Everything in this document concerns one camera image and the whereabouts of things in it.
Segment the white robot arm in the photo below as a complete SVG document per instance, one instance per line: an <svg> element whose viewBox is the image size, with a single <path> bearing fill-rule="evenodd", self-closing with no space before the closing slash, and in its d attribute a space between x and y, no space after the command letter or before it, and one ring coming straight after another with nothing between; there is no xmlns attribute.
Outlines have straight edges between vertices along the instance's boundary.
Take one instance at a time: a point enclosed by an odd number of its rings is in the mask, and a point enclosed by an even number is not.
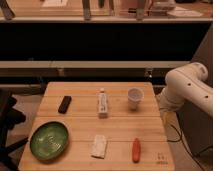
<svg viewBox="0 0 213 171"><path fill-rule="evenodd" d="M199 62L170 70L159 94L160 110L177 111L188 100L213 117L213 87L205 83L207 78L208 70Z"/></svg>

